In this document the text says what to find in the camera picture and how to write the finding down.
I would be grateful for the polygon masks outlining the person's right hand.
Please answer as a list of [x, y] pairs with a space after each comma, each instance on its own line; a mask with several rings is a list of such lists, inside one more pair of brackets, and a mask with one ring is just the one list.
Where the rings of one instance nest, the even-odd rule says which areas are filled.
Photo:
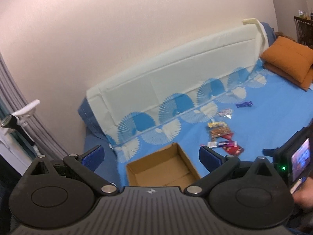
[[308, 177], [301, 188], [293, 194], [294, 202], [303, 209], [313, 207], [313, 179]]

